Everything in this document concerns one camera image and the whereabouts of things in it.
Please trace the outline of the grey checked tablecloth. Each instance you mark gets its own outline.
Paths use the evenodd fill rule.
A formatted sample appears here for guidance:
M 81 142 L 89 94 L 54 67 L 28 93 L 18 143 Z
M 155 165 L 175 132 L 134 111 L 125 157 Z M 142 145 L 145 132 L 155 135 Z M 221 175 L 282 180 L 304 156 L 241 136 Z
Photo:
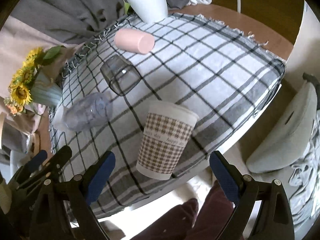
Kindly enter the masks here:
M 155 38 L 147 54 L 118 49 L 118 30 L 130 28 Z M 100 72 L 113 55 L 123 56 L 142 79 L 125 96 L 113 92 Z M 65 64 L 59 106 L 71 107 L 94 92 L 106 94 L 112 117 L 106 124 L 83 132 L 61 132 L 51 127 L 53 152 L 72 149 L 62 178 L 84 173 L 106 152 L 116 166 L 99 199 L 91 206 L 98 218 L 114 215 L 173 184 L 229 139 L 272 99 L 285 75 L 285 62 L 220 21 L 174 13 L 154 24 L 125 16 L 93 36 Z M 136 169 L 150 102 L 163 100 L 184 106 L 199 116 L 169 180 L 159 181 Z

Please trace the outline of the checked paper cup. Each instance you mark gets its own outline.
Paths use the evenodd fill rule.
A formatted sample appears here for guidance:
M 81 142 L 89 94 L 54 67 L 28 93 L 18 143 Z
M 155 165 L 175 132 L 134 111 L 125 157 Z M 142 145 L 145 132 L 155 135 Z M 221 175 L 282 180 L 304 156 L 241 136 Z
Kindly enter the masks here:
M 193 111 L 165 101 L 150 102 L 136 169 L 142 175 L 168 180 L 199 116 Z

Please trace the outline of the grey curtain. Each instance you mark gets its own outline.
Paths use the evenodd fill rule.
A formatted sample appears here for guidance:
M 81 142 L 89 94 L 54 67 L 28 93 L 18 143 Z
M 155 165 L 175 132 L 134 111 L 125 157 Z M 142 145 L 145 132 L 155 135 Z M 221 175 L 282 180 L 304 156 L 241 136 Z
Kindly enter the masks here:
M 212 0 L 167 0 L 169 9 Z M 123 0 L 20 0 L 11 16 L 66 44 L 80 44 L 125 14 Z

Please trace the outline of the sunflower bouquet blue vase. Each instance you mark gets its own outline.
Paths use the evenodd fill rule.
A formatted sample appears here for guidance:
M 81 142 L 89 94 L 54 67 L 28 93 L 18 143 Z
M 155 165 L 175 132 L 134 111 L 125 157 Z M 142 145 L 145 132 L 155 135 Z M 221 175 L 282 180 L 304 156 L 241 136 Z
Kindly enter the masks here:
M 8 87 L 9 96 L 4 99 L 11 115 L 21 115 L 27 106 L 33 107 L 33 103 L 57 106 L 62 89 L 44 73 L 43 67 L 52 64 L 62 54 L 63 48 L 59 45 L 47 50 L 37 47 L 29 51 L 22 67 L 13 75 Z

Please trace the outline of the smoky grey square glass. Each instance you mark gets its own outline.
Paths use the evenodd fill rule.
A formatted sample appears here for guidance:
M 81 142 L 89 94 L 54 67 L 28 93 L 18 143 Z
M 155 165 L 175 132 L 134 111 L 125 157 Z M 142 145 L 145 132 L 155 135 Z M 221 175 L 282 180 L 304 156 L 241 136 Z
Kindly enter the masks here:
M 100 72 L 109 88 L 118 96 L 125 96 L 142 79 L 137 68 L 118 54 L 109 57 L 101 66 Z

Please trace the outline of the grey chair back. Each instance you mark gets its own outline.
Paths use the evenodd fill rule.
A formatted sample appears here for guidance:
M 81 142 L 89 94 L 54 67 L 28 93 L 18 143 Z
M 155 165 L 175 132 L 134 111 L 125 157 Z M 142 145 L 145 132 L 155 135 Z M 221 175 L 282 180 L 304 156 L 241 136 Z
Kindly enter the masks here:
M 319 80 L 303 74 L 304 84 L 289 103 L 272 131 L 250 155 L 250 172 L 265 173 L 285 168 L 305 151 L 319 110 Z

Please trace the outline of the wooden desk lamp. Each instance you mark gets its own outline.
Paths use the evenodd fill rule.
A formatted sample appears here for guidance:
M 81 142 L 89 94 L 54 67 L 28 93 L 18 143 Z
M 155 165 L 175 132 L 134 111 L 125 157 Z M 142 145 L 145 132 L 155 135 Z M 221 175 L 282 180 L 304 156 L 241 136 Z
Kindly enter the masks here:
M 7 115 L 1 113 L 1 154 L 10 156 L 11 151 L 36 155 L 40 151 L 39 135 L 26 135 L 12 127 L 7 121 Z

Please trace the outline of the clear bluish plastic cup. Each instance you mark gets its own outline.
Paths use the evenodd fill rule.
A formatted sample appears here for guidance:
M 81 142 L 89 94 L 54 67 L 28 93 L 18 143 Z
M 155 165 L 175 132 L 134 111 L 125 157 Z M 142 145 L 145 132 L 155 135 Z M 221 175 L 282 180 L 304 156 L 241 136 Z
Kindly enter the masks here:
M 68 108 L 63 122 L 73 132 L 81 132 L 106 124 L 112 116 L 112 104 L 103 93 L 92 93 Z

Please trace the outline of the pink curtain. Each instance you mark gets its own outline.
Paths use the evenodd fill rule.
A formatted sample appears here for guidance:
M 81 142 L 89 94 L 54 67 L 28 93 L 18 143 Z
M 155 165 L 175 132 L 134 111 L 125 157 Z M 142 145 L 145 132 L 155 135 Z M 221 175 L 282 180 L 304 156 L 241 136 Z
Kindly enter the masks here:
M 9 96 L 8 87 L 13 75 L 22 67 L 29 51 L 37 47 L 47 50 L 61 43 L 54 38 L 28 26 L 14 17 L 9 17 L 1 29 L 1 112 L 7 115 L 8 123 L 25 134 L 34 133 L 40 117 L 27 106 L 27 113 L 12 116 L 3 100 Z M 62 44 L 62 54 L 50 65 L 43 67 L 44 73 L 56 81 L 66 61 L 73 56 L 80 44 Z M 33 103 L 34 109 L 41 113 L 40 104 Z

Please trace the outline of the pink cylindrical cup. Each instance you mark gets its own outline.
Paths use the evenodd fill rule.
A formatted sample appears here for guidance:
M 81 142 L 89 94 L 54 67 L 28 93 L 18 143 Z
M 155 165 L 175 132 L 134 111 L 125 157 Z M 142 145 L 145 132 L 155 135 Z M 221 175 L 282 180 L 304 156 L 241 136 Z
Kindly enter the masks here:
M 153 49 L 155 38 L 150 33 L 141 30 L 124 28 L 116 32 L 114 42 L 118 49 L 147 54 Z

